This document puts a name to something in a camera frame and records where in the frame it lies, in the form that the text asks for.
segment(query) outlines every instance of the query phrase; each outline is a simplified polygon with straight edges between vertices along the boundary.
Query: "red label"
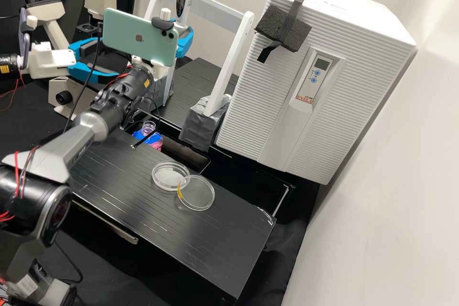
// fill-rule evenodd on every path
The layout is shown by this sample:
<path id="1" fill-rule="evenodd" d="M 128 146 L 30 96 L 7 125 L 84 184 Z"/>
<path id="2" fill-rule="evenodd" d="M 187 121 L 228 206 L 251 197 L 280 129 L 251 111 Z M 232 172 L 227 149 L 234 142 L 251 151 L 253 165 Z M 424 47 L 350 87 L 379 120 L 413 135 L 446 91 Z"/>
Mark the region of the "red label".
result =
<path id="1" fill-rule="evenodd" d="M 310 97 L 303 97 L 303 96 L 297 95 L 296 99 L 301 100 L 301 101 L 306 102 L 306 103 L 309 103 L 309 104 L 312 103 L 312 98 L 310 98 Z"/>

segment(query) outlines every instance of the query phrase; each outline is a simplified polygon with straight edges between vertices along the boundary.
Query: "petri dish lid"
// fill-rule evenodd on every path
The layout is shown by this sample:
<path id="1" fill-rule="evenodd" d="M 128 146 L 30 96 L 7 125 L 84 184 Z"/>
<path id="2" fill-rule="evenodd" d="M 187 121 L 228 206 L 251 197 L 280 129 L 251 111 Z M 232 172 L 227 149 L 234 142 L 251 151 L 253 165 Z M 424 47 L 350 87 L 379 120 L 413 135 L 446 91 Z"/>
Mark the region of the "petri dish lid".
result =
<path id="1" fill-rule="evenodd" d="M 183 178 L 177 195 L 185 206 L 197 211 L 209 209 L 215 199 L 214 187 L 201 175 Z"/>
<path id="2" fill-rule="evenodd" d="M 158 163 L 152 170 L 154 183 L 163 190 L 176 191 L 177 185 L 185 187 L 183 179 L 190 175 L 189 170 L 177 162 Z"/>

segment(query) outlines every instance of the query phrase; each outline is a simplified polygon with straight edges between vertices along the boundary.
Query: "green iphone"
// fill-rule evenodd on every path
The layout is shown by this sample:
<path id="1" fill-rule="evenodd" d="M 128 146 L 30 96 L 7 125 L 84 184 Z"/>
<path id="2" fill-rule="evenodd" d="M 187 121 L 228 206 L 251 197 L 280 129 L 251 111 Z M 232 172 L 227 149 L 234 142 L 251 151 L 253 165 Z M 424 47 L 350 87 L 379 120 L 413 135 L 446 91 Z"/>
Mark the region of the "green iphone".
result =
<path id="1" fill-rule="evenodd" d="M 161 30 L 151 21 L 108 8 L 104 12 L 102 40 L 109 48 L 140 56 L 153 65 L 172 66 L 178 32 L 173 26 Z"/>

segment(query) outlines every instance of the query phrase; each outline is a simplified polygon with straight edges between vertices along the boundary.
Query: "ribbed white panel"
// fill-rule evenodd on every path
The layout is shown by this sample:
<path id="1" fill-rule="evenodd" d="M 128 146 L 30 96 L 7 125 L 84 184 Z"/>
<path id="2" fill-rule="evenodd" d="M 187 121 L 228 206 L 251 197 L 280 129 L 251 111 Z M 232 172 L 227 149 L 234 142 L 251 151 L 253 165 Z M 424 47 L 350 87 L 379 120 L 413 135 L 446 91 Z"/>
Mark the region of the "ribbed white panel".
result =
<path id="1" fill-rule="evenodd" d="M 307 47 L 302 46 L 297 54 L 292 54 L 278 47 L 269 55 L 269 63 L 258 62 L 261 51 L 271 42 L 261 34 L 254 35 L 217 137 L 218 146 L 255 160 L 307 51 Z"/>
<path id="2" fill-rule="evenodd" d="M 288 11 L 291 0 L 268 0 L 265 9 L 269 5 Z M 305 6 L 298 18 L 312 30 L 296 53 L 278 47 L 262 64 L 258 55 L 271 40 L 255 35 L 217 145 L 258 159 L 307 50 L 314 46 L 346 63 L 309 120 L 298 119 L 307 125 L 284 170 L 327 184 L 415 47 Z"/>

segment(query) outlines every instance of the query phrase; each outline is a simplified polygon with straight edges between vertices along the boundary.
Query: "yellow strip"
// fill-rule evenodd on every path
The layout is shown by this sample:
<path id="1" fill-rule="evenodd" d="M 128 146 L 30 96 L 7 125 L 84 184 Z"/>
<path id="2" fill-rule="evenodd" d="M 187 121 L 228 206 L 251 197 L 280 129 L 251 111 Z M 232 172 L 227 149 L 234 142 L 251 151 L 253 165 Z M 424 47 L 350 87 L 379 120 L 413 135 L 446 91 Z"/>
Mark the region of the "yellow strip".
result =
<path id="1" fill-rule="evenodd" d="M 9 73 L 10 72 L 10 68 L 8 67 L 8 65 L 0 66 L 0 72 L 2 74 Z"/>
<path id="2" fill-rule="evenodd" d="M 180 197 L 180 199 L 183 199 L 182 192 L 180 191 L 180 183 L 177 185 L 177 195 Z"/>

